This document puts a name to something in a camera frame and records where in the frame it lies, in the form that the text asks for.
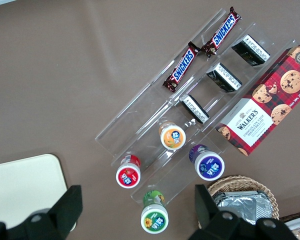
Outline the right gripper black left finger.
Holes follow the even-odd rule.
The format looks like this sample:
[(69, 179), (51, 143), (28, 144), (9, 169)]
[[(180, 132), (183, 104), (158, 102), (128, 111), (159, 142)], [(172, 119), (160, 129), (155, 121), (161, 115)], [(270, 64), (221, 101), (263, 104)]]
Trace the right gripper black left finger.
[(72, 185), (46, 213), (6, 231), (6, 240), (65, 240), (83, 211), (82, 187)]

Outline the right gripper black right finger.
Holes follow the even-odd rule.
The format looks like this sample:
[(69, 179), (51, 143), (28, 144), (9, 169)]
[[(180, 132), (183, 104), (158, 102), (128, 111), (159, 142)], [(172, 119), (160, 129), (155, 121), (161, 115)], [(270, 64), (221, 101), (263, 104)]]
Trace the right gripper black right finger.
[(230, 211), (221, 211), (214, 203), (207, 187), (195, 186), (195, 210), (201, 229), (190, 240), (295, 240), (284, 222), (260, 218), (250, 224)]

